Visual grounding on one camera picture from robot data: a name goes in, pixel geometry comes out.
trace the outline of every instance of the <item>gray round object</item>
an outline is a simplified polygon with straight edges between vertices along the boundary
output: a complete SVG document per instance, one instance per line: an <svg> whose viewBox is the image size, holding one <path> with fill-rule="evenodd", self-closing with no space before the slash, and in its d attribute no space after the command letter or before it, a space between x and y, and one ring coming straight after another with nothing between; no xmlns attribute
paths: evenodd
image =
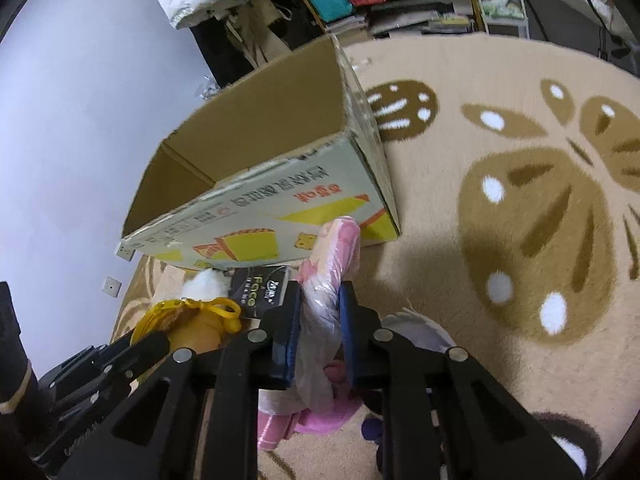
<svg viewBox="0 0 640 480"><path fill-rule="evenodd" d="M265 339L267 339L267 333L261 328L251 330L251 332L249 332L246 336L252 343L261 343Z"/></svg>
<svg viewBox="0 0 640 480"><path fill-rule="evenodd" d="M449 349L449 359L454 361L458 361L461 363L462 361L466 361L466 358L469 357L469 354L466 353L464 348L460 348L459 346L454 346Z"/></svg>
<svg viewBox="0 0 640 480"><path fill-rule="evenodd" d="M177 363L185 363L189 359L191 359L192 355L193 355L193 352L188 348L178 348L174 352L174 361Z"/></svg>
<svg viewBox="0 0 640 480"><path fill-rule="evenodd" d="M373 333L373 339L381 343L386 343L394 338L394 333L388 328L379 328Z"/></svg>

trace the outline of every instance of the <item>wall switch plate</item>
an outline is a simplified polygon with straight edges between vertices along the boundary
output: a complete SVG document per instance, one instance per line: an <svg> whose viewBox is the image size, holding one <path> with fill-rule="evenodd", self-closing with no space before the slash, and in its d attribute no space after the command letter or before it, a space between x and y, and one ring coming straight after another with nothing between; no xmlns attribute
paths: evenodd
<svg viewBox="0 0 640 480"><path fill-rule="evenodd" d="M117 298L118 293L120 292L120 287L122 283L118 280L114 280L113 278L109 278L108 276L104 279L104 284L102 285L102 291L105 294L109 294L112 298Z"/></svg>
<svg viewBox="0 0 640 480"><path fill-rule="evenodd" d="M135 252L135 249L125 247L122 242L118 243L118 246L116 247L116 256L119 256L123 260L126 260L128 262L131 261L131 259L133 258L133 253Z"/></svg>

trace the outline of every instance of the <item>wall outlet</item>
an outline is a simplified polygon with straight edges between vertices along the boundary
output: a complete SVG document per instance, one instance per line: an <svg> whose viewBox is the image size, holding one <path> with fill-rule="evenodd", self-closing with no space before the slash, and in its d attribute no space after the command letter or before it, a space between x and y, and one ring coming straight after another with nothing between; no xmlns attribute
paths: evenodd
<svg viewBox="0 0 640 480"><path fill-rule="evenodd" d="M128 262L131 261L131 259L133 258L133 253L135 252L135 249L125 247L122 242L118 243L118 246L116 247L116 256L119 256L123 260L126 260Z"/></svg>
<svg viewBox="0 0 640 480"><path fill-rule="evenodd" d="M107 276L104 279L104 283L102 285L102 291L105 294L109 294L112 298L117 298L118 293L120 292L121 286L122 286L122 283L120 283L118 280L114 280L113 278L110 278L109 276Z"/></svg>

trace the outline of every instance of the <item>pink cloth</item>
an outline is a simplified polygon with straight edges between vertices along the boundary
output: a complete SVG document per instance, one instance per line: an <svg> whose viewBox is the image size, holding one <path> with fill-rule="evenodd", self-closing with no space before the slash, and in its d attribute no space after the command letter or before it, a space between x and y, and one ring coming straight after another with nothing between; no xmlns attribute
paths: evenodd
<svg viewBox="0 0 640 480"><path fill-rule="evenodd" d="M258 410L258 449L276 449L282 439L288 440L295 431L316 435L333 433L358 411L362 400L351 391L344 362L332 361L324 373L334 388L331 413L318 415L303 410L293 415L268 415Z"/></svg>

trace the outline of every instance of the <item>white spot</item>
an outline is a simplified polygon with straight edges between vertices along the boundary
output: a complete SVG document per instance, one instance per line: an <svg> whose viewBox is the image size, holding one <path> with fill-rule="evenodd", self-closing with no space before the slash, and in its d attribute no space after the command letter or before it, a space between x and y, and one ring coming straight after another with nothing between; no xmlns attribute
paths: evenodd
<svg viewBox="0 0 640 480"><path fill-rule="evenodd" d="M377 112L374 112L373 116L380 117L380 115L392 114L394 112L397 112L398 110L402 110L408 102L409 102L409 99L407 98L400 99L387 106L383 106L382 108L380 108L380 110L378 110Z"/></svg>
<svg viewBox="0 0 640 480"><path fill-rule="evenodd" d="M400 128L407 128L411 125L409 119L396 119L394 121L387 121L378 125L379 130L399 130Z"/></svg>
<svg viewBox="0 0 640 480"><path fill-rule="evenodd" d="M556 99L564 99L564 92L558 85L551 85L549 89L551 90L551 95L553 97Z"/></svg>
<svg viewBox="0 0 640 480"><path fill-rule="evenodd" d="M558 443L558 446L564 449L564 452L567 453L567 455L571 457L571 460L576 463L576 465L582 472L582 476L584 476L587 473L587 457L584 454L584 451L576 446L573 442L569 442L567 439L562 438L561 436L552 435L552 437Z"/></svg>
<svg viewBox="0 0 640 480"><path fill-rule="evenodd" d="M504 128L504 118L496 112L485 110L480 114L480 120L497 132L500 132Z"/></svg>
<svg viewBox="0 0 640 480"><path fill-rule="evenodd" d="M428 108L420 108L418 110L418 119L420 119L421 121L427 122L429 120L429 117L431 117L431 110L429 110Z"/></svg>
<svg viewBox="0 0 640 480"><path fill-rule="evenodd" d="M540 307L540 323L550 335L561 332L566 324L566 301L559 292L549 294Z"/></svg>
<svg viewBox="0 0 640 480"><path fill-rule="evenodd" d="M601 110L604 112L604 114L607 117L615 117L616 116L616 112L609 105L602 105L600 108L601 108Z"/></svg>
<svg viewBox="0 0 640 480"><path fill-rule="evenodd" d="M492 176L486 176L482 180L482 192L489 202L498 204L504 198L504 186L502 183Z"/></svg>
<svg viewBox="0 0 640 480"><path fill-rule="evenodd" d="M506 303L513 298L513 282L504 272L492 272L486 280L486 294L492 303Z"/></svg>

